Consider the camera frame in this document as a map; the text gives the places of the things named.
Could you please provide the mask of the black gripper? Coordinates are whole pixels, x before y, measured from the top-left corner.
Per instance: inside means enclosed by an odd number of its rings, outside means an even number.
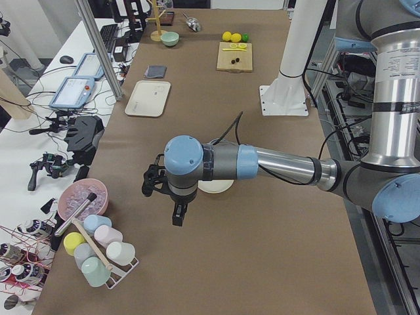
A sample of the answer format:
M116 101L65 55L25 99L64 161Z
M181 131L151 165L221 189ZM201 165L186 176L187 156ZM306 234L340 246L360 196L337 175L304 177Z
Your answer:
M172 224L174 226L182 226L184 216L186 214L186 206L196 198L198 184L195 183L187 188L178 188L169 183L168 187L170 191L170 197L175 203L172 214Z

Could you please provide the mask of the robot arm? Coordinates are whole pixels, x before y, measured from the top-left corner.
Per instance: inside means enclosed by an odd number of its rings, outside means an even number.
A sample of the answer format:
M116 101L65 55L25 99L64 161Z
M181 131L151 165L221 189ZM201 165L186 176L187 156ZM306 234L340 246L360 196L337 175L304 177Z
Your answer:
M315 185L392 222L419 216L419 2L340 1L337 32L377 49L369 149L359 161L325 161L246 144L202 144L188 135L165 147L165 189L183 223L199 181L252 179L260 173Z

